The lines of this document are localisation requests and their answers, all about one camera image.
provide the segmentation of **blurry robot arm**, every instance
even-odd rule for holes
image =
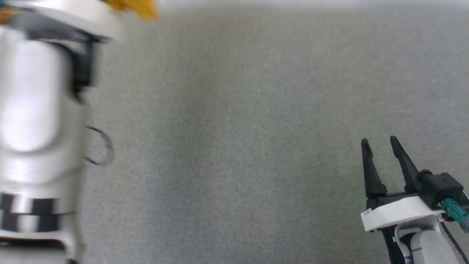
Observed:
[[[18,241],[59,241],[64,251],[57,263],[79,263],[82,94],[92,86],[95,46],[119,36],[119,16],[97,0],[7,4],[20,12],[0,29],[0,241],[7,241],[0,264],[26,264],[25,257],[51,263],[47,250],[17,247]],[[58,40],[78,43],[81,51]]]

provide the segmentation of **teal connector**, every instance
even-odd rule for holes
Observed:
[[[441,208],[451,216],[465,233],[469,233],[469,214],[453,199],[446,198]]]

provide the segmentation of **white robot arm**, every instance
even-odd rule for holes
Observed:
[[[9,4],[23,11],[0,31],[0,240],[59,241],[61,262],[79,263],[87,117],[81,95],[92,85],[94,46],[119,36],[119,17],[98,0]],[[56,40],[78,42],[83,51]],[[0,264],[16,264],[19,254],[39,263],[45,251],[30,249],[2,247]]]
[[[387,193],[373,163],[371,147],[366,139],[362,140],[368,198],[367,210],[361,213],[365,231],[382,232],[391,264],[457,264],[456,255],[441,234],[441,223],[467,263],[441,216],[444,214],[446,220],[456,220],[469,233],[469,215],[464,209],[469,208],[469,199],[462,185],[448,173],[419,172],[394,136],[391,137],[391,145],[406,182],[402,193]],[[401,233],[415,228],[420,230],[405,235]]]

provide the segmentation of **black stripe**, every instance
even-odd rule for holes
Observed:
[[[33,199],[31,215],[52,215],[54,214],[55,199]]]
[[[12,194],[1,194],[0,209],[7,213],[11,213],[14,198],[15,196]]]
[[[18,215],[9,212],[3,212],[0,229],[11,232],[19,232]]]
[[[59,230],[59,215],[39,216],[38,233]]]

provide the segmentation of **gray fabric surface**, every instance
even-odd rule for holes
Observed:
[[[390,191],[392,134],[469,186],[467,13],[126,20],[89,94],[117,156],[87,170],[85,264],[388,263],[360,219],[364,137]]]

